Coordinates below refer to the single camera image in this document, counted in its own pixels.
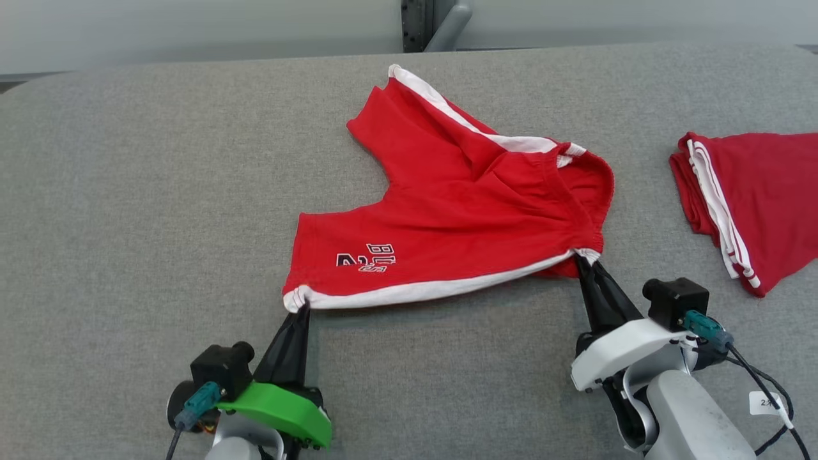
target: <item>gray table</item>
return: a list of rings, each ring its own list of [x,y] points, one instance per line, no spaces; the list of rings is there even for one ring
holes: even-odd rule
[[[393,62],[500,133],[573,141],[616,174],[606,267],[687,276],[744,354],[780,379],[818,454],[818,264],[764,300],[681,211],[667,157],[709,136],[818,129],[818,58],[795,47],[636,45],[143,65],[0,96],[0,458],[162,458],[170,391],[207,345],[263,348],[281,324],[298,212],[379,200],[346,131]],[[309,383],[335,423],[304,458],[631,458],[569,365],[575,280],[523,279],[424,304],[313,315]],[[753,382],[701,382],[753,445]],[[209,438],[184,435],[177,458]],[[784,438],[766,458],[796,458]]]

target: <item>white wall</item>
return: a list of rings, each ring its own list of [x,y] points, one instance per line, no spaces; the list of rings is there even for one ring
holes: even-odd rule
[[[818,0],[470,0],[458,47],[663,40],[818,44]]]
[[[818,44],[816,0],[471,0],[460,47]],[[0,0],[0,75],[400,52],[399,0]]]
[[[400,52],[397,0],[0,0],[0,75]]]

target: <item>white label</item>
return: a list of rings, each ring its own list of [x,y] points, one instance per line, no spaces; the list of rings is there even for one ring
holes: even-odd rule
[[[779,397],[777,393],[770,394],[773,398],[775,398],[778,406],[783,408],[784,405],[781,403],[781,397]],[[766,397],[763,391],[750,391],[750,414],[778,415],[778,411],[775,410],[775,406],[772,405],[772,401]]]

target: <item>black cable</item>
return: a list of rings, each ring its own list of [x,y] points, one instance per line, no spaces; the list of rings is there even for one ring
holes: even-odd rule
[[[726,356],[724,359],[725,361],[733,363],[736,366],[743,367],[738,359],[733,359],[730,358],[729,356]],[[795,404],[793,404],[793,400],[789,397],[789,393],[787,393],[787,390],[785,390],[784,387],[781,386],[781,384],[778,381],[770,377],[770,375],[767,374],[766,372],[759,371],[758,368],[752,365],[750,367],[756,374],[761,376],[762,379],[769,381],[775,387],[775,389],[778,390],[778,392],[781,393],[782,396],[784,396],[784,400],[787,401],[787,416],[789,417],[789,420],[792,421],[795,418]],[[786,432],[787,426],[782,425],[781,428],[770,439],[768,439],[766,443],[762,444],[761,447],[756,449],[756,457],[764,453],[764,451],[767,450],[767,448],[778,442],[778,440],[781,439],[781,436],[783,436],[784,433]]]
[[[176,451],[176,444],[179,442],[179,436],[182,435],[182,426],[177,426],[176,431],[173,433],[173,439],[170,441],[170,447],[168,448],[168,454],[164,456],[164,460],[170,460],[173,458],[173,452]]]
[[[754,369],[753,366],[751,366],[750,363],[748,363],[747,360],[744,359],[744,356],[742,356],[741,353],[739,353],[739,351],[735,349],[732,343],[728,342],[726,344],[726,348],[735,356],[736,359],[739,360],[741,366],[744,367],[744,369],[747,370],[747,372],[750,374],[753,380],[756,381],[756,385],[758,385],[758,387],[762,389],[764,395],[769,399],[770,404],[772,404],[772,407],[775,408],[775,410],[780,409],[778,401],[776,401],[775,398],[772,397],[772,393],[767,389],[766,385],[764,385],[764,382],[759,377],[759,374],[753,370]],[[801,455],[803,455],[805,460],[810,460],[810,454],[807,452],[807,446],[804,445],[804,441],[801,439],[801,436],[798,434],[797,431],[795,431],[795,428],[789,430],[789,432],[793,434],[793,438],[795,438],[795,443],[798,444],[798,448],[801,449]]]
[[[795,431],[795,428],[793,428],[789,432],[793,434],[793,438],[795,438],[795,444],[798,444],[798,448],[801,449],[801,453],[804,454],[804,458],[806,460],[810,460],[810,454],[807,453],[807,446],[804,445],[804,440],[801,439],[801,435],[799,435],[798,432]]]

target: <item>teal connector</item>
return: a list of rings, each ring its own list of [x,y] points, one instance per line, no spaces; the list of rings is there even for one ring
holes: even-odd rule
[[[727,352],[727,344],[733,343],[733,336],[725,331],[721,324],[696,310],[689,310],[685,314],[682,327],[703,339],[707,339],[722,353]]]
[[[221,398],[222,389],[216,382],[205,383],[185,402],[185,408],[173,419],[173,423],[177,429],[190,431],[201,416],[212,409]]]

